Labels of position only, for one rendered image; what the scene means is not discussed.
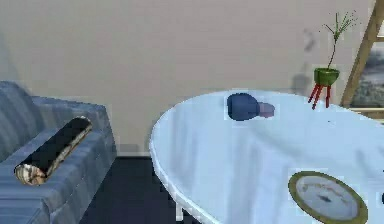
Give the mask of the dark blue lying vase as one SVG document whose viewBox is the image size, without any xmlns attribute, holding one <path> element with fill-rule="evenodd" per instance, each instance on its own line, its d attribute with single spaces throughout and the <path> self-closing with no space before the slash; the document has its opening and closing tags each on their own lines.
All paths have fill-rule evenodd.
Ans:
<svg viewBox="0 0 384 224">
<path fill-rule="evenodd" d="M 272 104 L 259 102 L 248 93 L 235 93 L 227 98 L 228 116 L 235 121 L 246 121 L 255 117 L 273 117 L 275 107 Z"/>
</svg>

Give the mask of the pale blue round table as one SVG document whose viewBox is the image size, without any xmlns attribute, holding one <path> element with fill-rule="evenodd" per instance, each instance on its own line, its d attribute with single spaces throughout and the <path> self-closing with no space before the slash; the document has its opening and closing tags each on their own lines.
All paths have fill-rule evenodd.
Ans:
<svg viewBox="0 0 384 224">
<path fill-rule="evenodd" d="M 234 121 L 228 92 L 188 99 L 155 123 L 150 152 L 174 201 L 202 224 L 320 224 L 292 199 L 300 171 L 333 176 L 384 224 L 384 125 L 304 96 L 255 91 L 273 116 Z"/>
</svg>

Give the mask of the blue striped sofa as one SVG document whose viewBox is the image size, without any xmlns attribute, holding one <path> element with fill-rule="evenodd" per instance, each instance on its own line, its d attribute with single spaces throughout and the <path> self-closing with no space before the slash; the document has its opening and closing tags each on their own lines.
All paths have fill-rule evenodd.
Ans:
<svg viewBox="0 0 384 224">
<path fill-rule="evenodd" d="M 17 180 L 15 166 L 78 116 L 88 118 L 92 130 L 47 182 Z M 32 96 L 0 81 L 0 224 L 79 224 L 115 158 L 103 106 Z"/>
</svg>

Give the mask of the plant in green pot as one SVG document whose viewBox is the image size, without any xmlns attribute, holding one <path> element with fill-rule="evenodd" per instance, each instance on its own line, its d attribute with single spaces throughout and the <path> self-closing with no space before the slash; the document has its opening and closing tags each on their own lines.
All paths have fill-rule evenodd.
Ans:
<svg viewBox="0 0 384 224">
<path fill-rule="evenodd" d="M 339 78 L 340 71 L 332 68 L 337 44 L 343 33 L 349 28 L 356 25 L 357 17 L 355 12 L 346 12 L 343 16 L 339 12 L 335 13 L 333 25 L 324 24 L 323 27 L 330 33 L 332 39 L 332 53 L 326 67 L 317 67 L 313 72 L 314 87 L 308 98 L 308 102 L 312 104 L 312 109 L 315 110 L 319 102 L 323 89 L 326 89 L 325 107 L 330 106 L 332 85 Z"/>
</svg>

